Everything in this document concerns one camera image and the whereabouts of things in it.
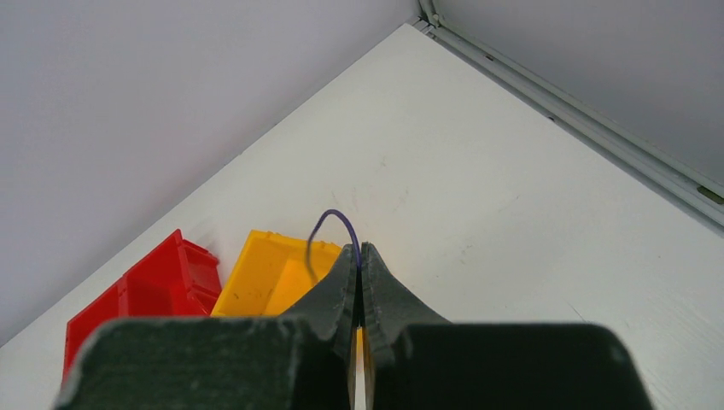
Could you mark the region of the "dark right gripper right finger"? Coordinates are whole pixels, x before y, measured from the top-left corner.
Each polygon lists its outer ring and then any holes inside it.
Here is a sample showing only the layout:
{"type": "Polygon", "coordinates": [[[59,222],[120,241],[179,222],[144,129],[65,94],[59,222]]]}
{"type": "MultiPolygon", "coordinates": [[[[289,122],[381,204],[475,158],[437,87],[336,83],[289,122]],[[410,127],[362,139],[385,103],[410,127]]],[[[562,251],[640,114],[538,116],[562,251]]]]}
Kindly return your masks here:
{"type": "Polygon", "coordinates": [[[588,323],[456,324],[361,248],[370,409],[649,409],[618,337],[588,323]]]}

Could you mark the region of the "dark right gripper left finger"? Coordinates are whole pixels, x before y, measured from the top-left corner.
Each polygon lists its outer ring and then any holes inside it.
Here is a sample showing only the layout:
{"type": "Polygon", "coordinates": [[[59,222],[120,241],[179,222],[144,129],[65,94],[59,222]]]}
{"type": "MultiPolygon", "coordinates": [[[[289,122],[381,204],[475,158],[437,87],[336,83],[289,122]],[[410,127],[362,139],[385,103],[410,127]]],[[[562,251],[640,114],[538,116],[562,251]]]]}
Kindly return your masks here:
{"type": "Polygon", "coordinates": [[[359,250],[278,316],[117,319],[95,331],[56,409],[351,409],[359,250]]]}

